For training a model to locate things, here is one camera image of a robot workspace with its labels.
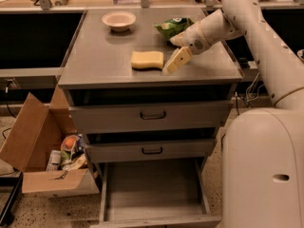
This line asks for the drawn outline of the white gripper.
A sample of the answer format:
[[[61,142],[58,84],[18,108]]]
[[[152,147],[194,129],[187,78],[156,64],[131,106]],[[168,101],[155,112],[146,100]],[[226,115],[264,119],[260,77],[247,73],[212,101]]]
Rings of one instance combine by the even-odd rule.
[[[165,75],[172,74],[188,63],[192,58],[192,53],[199,55],[211,47],[207,37],[204,35],[202,26],[203,21],[198,21],[184,32],[170,38],[171,44],[180,48],[174,50],[164,65],[162,72]]]

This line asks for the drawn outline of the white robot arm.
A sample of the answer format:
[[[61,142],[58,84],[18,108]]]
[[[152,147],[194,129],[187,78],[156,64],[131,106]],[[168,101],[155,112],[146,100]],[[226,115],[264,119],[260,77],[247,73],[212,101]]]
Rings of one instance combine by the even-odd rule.
[[[258,0],[221,9],[172,37],[171,74],[213,44],[244,36],[271,107],[248,110],[226,131],[223,228],[304,228],[304,64],[265,21]]]

